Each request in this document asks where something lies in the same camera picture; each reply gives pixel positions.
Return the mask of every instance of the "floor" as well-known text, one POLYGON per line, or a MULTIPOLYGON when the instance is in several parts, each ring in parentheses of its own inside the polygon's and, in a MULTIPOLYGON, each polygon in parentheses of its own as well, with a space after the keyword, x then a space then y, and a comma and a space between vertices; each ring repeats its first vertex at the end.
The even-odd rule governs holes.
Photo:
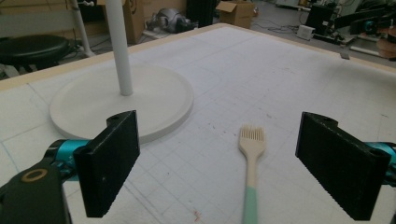
MULTIPOLYGON (((355 44, 353 43, 353 41, 346 46, 340 46, 314 38, 310 40, 305 40, 297 37, 296 33, 298 30, 298 26, 305 23, 308 16, 307 11, 298 10, 298 8, 294 7, 278 7, 274 2, 271 1, 255 0, 253 2, 259 9, 259 15, 258 17, 253 18, 250 27, 251 30, 265 33, 268 35, 278 36, 320 49, 326 49, 338 53, 345 53, 350 57, 363 59, 365 61, 379 63, 389 67, 396 67, 395 62, 390 62, 387 59, 350 50, 350 46, 355 44)), ((139 40, 139 44, 154 40, 159 36, 167 36, 167 34, 164 35, 163 33, 156 33, 153 36, 143 35, 139 40)), ((108 34, 90 36, 89 41, 92 47, 92 51, 96 54, 102 54, 112 50, 111 40, 108 34)), ((70 63, 81 58, 83 58, 83 55, 81 53, 74 52, 68 55, 60 63, 70 63)), ((0 70, 0 79, 4 78, 7 78, 7 76, 4 73, 2 74, 0 70)))

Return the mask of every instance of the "white table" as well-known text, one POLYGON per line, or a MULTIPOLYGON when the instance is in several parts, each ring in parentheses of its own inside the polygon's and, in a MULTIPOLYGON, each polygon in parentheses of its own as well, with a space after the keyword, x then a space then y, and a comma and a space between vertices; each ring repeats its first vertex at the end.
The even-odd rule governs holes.
MULTIPOLYGON (((241 223, 246 160, 237 142, 245 123, 262 126, 267 136, 258 173, 260 223, 357 223, 295 157, 300 118, 303 111, 318 113, 362 141, 395 142, 395 68, 225 24, 129 52, 132 64, 184 76, 194 106, 176 131, 141 146, 104 218, 86 218, 78 183, 66 182, 74 223, 241 223)), ((0 82, 0 186, 63 138, 49 116, 54 94, 88 71, 114 66, 106 54, 0 82)), ((382 187, 364 223, 389 224, 395 198, 394 189, 382 187)))

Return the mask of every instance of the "white pole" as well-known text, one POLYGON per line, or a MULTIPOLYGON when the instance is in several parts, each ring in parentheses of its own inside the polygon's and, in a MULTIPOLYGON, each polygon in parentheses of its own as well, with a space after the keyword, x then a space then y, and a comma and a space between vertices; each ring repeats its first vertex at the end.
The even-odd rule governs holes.
POLYGON ((87 33, 85 32, 84 22, 82 21, 81 12, 79 11, 77 0, 70 1, 73 8, 73 15, 77 24, 79 33, 81 35, 82 47, 84 48, 84 54, 87 57, 93 57, 95 54, 91 51, 90 44, 88 43, 87 33))
POLYGON ((125 22, 121 0, 107 0, 106 14, 111 36, 111 45, 113 46, 114 58, 116 60, 120 93, 121 95, 128 96, 133 92, 132 74, 128 60, 128 45, 126 42, 125 22))

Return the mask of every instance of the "brush bristles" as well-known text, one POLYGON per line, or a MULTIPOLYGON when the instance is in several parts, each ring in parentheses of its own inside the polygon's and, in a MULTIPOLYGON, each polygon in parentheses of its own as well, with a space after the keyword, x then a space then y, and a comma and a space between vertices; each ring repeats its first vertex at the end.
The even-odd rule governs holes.
POLYGON ((251 125, 244 125, 241 129, 241 137, 264 141, 264 129, 261 127, 253 127, 251 125))

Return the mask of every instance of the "black stool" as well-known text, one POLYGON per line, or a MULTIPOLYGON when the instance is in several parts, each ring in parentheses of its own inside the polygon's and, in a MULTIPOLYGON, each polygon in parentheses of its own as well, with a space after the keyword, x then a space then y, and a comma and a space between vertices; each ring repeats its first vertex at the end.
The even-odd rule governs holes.
POLYGON ((0 63, 32 72, 30 64, 38 70, 53 67, 70 51, 69 41, 57 35, 22 36, 0 42, 0 63))

